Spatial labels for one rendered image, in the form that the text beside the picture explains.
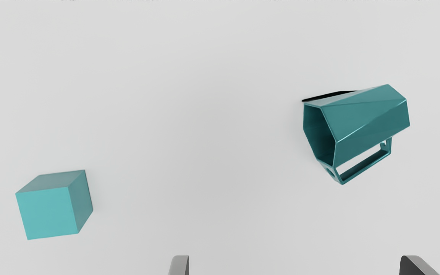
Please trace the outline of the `teal faceted mug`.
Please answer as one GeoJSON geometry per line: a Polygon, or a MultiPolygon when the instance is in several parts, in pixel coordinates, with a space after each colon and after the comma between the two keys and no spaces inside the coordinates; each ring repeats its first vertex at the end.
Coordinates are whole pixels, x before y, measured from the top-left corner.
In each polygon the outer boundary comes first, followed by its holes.
{"type": "Polygon", "coordinates": [[[323,169],[344,185],[391,155],[410,126],[407,99],[390,85],[302,100],[303,131],[323,169]]]}

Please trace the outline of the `teal cube block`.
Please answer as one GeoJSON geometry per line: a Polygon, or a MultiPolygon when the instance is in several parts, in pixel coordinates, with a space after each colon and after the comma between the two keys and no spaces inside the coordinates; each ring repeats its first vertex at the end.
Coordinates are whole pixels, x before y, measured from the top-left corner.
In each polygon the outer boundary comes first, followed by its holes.
{"type": "Polygon", "coordinates": [[[28,240],[77,234],[93,212],[85,170],[36,176],[15,196],[28,240]]]}

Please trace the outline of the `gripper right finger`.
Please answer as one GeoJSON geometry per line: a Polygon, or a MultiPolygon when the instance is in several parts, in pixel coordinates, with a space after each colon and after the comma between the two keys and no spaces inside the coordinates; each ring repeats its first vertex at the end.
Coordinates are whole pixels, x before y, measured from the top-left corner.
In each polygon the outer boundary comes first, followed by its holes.
{"type": "Polygon", "coordinates": [[[400,275],[440,275],[419,256],[402,256],[400,275]]]}

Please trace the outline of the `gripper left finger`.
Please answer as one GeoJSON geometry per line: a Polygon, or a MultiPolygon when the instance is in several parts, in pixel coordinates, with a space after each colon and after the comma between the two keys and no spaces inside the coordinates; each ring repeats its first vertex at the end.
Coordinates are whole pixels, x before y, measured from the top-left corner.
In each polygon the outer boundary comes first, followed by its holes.
{"type": "Polygon", "coordinates": [[[171,260],[169,275],[190,275],[189,256],[174,256],[171,260]]]}

